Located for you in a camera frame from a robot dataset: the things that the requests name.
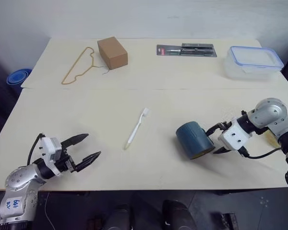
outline toothbrush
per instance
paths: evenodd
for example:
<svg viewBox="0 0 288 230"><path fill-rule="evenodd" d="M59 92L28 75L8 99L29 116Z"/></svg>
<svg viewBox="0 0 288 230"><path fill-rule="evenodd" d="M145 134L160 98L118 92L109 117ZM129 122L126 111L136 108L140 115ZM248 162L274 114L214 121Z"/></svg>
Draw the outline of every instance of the toothbrush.
<svg viewBox="0 0 288 230"><path fill-rule="evenodd" d="M138 128L140 127L140 124L143 122L143 117L146 117L149 113L149 109L148 108L144 108L143 112L141 113L140 115L140 118L139 118L139 121L138 123L136 124L136 126L134 127L131 135L129 136L129 139L125 145L125 150L130 146L130 144L132 143L134 137L135 137L135 134L136 134L136 131L138 131Z"/></svg>

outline brown box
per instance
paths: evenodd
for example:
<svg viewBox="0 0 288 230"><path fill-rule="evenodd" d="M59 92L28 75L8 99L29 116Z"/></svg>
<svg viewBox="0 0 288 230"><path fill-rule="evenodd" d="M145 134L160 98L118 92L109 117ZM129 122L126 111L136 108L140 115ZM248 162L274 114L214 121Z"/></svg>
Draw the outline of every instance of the brown box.
<svg viewBox="0 0 288 230"><path fill-rule="evenodd" d="M115 37L97 41L100 55L109 69L128 65L128 54Z"/></svg>

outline cable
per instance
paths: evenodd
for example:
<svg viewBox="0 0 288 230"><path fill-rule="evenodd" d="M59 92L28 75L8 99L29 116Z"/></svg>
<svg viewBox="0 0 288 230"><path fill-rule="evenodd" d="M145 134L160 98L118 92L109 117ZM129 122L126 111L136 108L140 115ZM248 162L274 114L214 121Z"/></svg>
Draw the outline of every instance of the cable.
<svg viewBox="0 0 288 230"><path fill-rule="evenodd" d="M247 158L250 158L250 159L260 159L260 158L269 156L269 155L271 155L272 153L274 153L274 152L276 152L276 151L279 151L279 150L281 150L281 148L274 149L274 150L272 150L272 151L270 151L270 152L268 152L268 153L266 153L266 154L264 154L264 155L261 155L261 156L257 156L257 157L246 156L246 157L247 157Z"/></svg>
<svg viewBox="0 0 288 230"><path fill-rule="evenodd" d="M47 212L46 212L46 205L47 205L49 194L50 194L50 192L48 192L48 195L47 195L47 198L46 198L46 201L45 201L44 211L45 211L45 216L47 217L47 219L48 219L49 223L51 224L53 230L56 230L55 227L53 226L52 222L50 221L50 219L49 219L49 217L47 215Z"/></svg>
<svg viewBox="0 0 288 230"><path fill-rule="evenodd" d="M36 140L35 140L34 143L33 143L33 146L32 146L31 149L30 149L29 156L28 156L28 160L27 160L27 165L30 164L31 157L32 157L32 153L33 153L33 150L34 150L34 148L35 148L38 140L41 139L41 138L44 138L44 137L45 137L45 135L42 134L42 133L40 133L40 134L37 136Z"/></svg>

